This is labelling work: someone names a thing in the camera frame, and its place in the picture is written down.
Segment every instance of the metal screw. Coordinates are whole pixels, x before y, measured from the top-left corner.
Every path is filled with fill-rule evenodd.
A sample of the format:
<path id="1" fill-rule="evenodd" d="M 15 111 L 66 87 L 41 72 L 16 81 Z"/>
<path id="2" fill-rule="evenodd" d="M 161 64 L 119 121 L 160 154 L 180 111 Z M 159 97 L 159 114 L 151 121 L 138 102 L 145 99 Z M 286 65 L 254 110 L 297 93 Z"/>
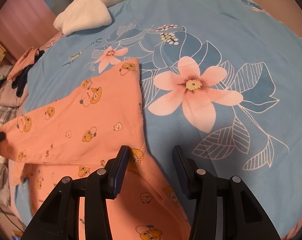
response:
<path id="1" fill-rule="evenodd" d="M 204 169 L 197 169 L 196 172 L 197 172 L 199 175 L 205 175 L 205 170 L 204 170 Z"/>
<path id="2" fill-rule="evenodd" d="M 241 181 L 241 179 L 240 179 L 238 176 L 232 177 L 232 180 L 233 180 L 235 183 L 239 183 L 239 182 Z"/>
<path id="3" fill-rule="evenodd" d="M 107 173 L 107 171 L 105 169 L 98 169 L 97 170 L 97 174 L 99 174 L 99 175 L 103 175 L 103 174 L 106 174 L 106 173 Z"/>
<path id="4" fill-rule="evenodd" d="M 68 183 L 68 182 L 70 182 L 70 177 L 64 177 L 63 179 L 62 179 L 62 182 L 63 183 Z"/>

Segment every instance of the white fleece blanket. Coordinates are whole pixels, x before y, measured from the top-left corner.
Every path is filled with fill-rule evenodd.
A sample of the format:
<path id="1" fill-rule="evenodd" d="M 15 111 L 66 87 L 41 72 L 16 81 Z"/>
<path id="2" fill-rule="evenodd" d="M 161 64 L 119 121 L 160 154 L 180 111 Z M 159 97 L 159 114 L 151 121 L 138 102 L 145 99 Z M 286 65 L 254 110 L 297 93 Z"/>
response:
<path id="1" fill-rule="evenodd" d="M 74 0 L 54 21 L 64 35 L 111 24 L 108 7 L 124 0 Z"/>

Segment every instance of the blue floral fabric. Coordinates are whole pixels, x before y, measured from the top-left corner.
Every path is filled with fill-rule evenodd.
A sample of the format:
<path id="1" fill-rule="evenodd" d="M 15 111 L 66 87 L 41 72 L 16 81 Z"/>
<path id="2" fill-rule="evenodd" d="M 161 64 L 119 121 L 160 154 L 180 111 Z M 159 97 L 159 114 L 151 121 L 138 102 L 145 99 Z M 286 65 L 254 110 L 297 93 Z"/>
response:
<path id="1" fill-rule="evenodd" d="M 252 0 L 128 0 L 109 10 L 110 26 L 62 37 L 30 70 L 24 112 L 64 98 L 116 60 L 137 57 L 147 146 L 189 220 L 195 203 L 179 187 L 174 145 L 215 176 L 240 176 L 280 236 L 288 233 L 302 217 L 302 40 Z M 99 68 L 110 51 L 115 59 Z M 168 93 L 155 77 L 182 75 L 186 57 L 201 76 L 212 66 L 225 73 L 208 89 L 243 98 L 236 105 L 213 100 L 210 130 L 187 119 L 183 102 L 169 114 L 150 111 Z M 199 78 L 190 79 L 197 88 Z"/>

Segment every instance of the pink flower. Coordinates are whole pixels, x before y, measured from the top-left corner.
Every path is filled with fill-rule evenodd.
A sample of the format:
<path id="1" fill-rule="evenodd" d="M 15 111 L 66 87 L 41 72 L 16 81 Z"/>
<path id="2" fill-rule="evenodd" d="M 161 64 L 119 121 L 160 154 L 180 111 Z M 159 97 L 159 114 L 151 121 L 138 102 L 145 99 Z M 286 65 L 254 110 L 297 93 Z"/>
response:
<path id="1" fill-rule="evenodd" d="M 178 69 L 180 75 L 166 71 L 155 76 L 154 85 L 171 92 L 148 107 L 151 113 L 172 114 L 182 103 L 186 119 L 194 127 L 209 133 L 216 118 L 212 102 L 235 106 L 243 100 L 243 96 L 237 91 L 210 88 L 226 77 L 227 71 L 222 67 L 211 66 L 200 76 L 199 66 L 194 59 L 182 57 L 178 62 Z"/>
<path id="2" fill-rule="evenodd" d="M 99 73 L 101 73 L 103 70 L 106 69 L 106 67 L 110 64 L 112 65 L 116 65 L 118 63 L 121 62 L 121 60 L 119 60 L 118 58 L 116 58 L 115 56 L 123 56 L 124 54 L 126 54 L 128 52 L 128 48 L 123 48 L 123 49 L 112 49 L 112 47 L 108 47 L 104 53 L 94 62 L 94 63 L 98 63 L 99 64 Z"/>

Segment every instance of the yellow cartoon character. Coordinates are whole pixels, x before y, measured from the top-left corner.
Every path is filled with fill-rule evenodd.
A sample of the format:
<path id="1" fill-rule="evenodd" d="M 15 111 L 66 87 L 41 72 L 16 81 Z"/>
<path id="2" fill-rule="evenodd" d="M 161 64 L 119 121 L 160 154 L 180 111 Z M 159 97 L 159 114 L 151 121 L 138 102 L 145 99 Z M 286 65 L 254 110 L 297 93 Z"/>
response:
<path id="1" fill-rule="evenodd" d="M 31 126 L 32 126 L 32 120 L 30 117 L 25 115 L 18 117 L 16 127 L 19 129 L 20 132 L 30 131 Z"/>
<path id="2" fill-rule="evenodd" d="M 113 126 L 113 131 L 120 131 L 122 129 L 122 124 L 119 122 Z"/>
<path id="3" fill-rule="evenodd" d="M 17 158 L 21 161 L 24 157 L 26 157 L 26 151 L 19 152 Z"/>
<path id="4" fill-rule="evenodd" d="M 134 70 L 135 70 L 135 65 L 133 63 L 124 63 L 119 71 L 121 76 L 124 76 L 129 71 L 134 71 Z"/>
<path id="5" fill-rule="evenodd" d="M 92 85 L 92 81 L 91 79 L 86 79 L 86 80 L 83 80 L 82 83 L 81 83 L 81 87 L 82 88 L 88 88 Z"/>
<path id="6" fill-rule="evenodd" d="M 67 138 L 71 138 L 72 132 L 71 132 L 70 130 L 68 130 L 68 131 L 65 133 L 65 136 L 66 136 Z"/>
<path id="7" fill-rule="evenodd" d="M 143 159 L 143 152 L 139 149 L 131 149 L 131 155 L 128 162 L 128 170 L 138 172 L 138 168 Z"/>
<path id="8" fill-rule="evenodd" d="M 45 120 L 49 120 L 55 113 L 54 107 L 49 107 L 45 112 Z"/>
<path id="9" fill-rule="evenodd" d="M 90 168 L 84 167 L 84 166 L 79 167 L 79 177 L 80 178 L 82 178 L 88 174 L 90 174 Z"/>
<path id="10" fill-rule="evenodd" d="M 96 104 L 102 95 L 102 88 L 90 88 L 88 87 L 82 94 L 82 99 L 80 104 L 83 104 L 85 107 L 88 107 L 91 104 Z"/>
<path id="11" fill-rule="evenodd" d="M 152 195 L 148 192 L 142 193 L 141 194 L 141 199 L 142 199 L 142 203 L 150 203 L 150 201 L 152 200 Z"/>
<path id="12" fill-rule="evenodd" d="M 93 137 L 97 136 L 97 128 L 96 127 L 92 127 L 90 130 L 87 130 L 83 137 L 82 137 L 82 141 L 83 142 L 89 142 L 92 140 Z"/>
<path id="13" fill-rule="evenodd" d="M 37 189 L 42 189 L 42 182 L 43 181 L 44 181 L 43 173 L 40 170 L 38 170 L 37 181 L 36 181 L 36 188 Z"/>
<path id="14" fill-rule="evenodd" d="M 166 196 L 167 196 L 168 198 L 170 198 L 170 200 L 173 202 L 173 204 L 174 204 L 177 208 L 181 207 L 181 204 L 179 203 L 179 200 L 178 200 L 178 198 L 177 198 L 177 195 L 174 193 L 173 189 L 172 189 L 170 186 L 165 187 L 165 188 L 163 189 L 163 192 L 164 192 L 164 194 L 166 194 Z"/>
<path id="15" fill-rule="evenodd" d="M 152 225 L 137 226 L 135 230 L 140 234 L 142 240 L 160 240 L 162 232 Z"/>

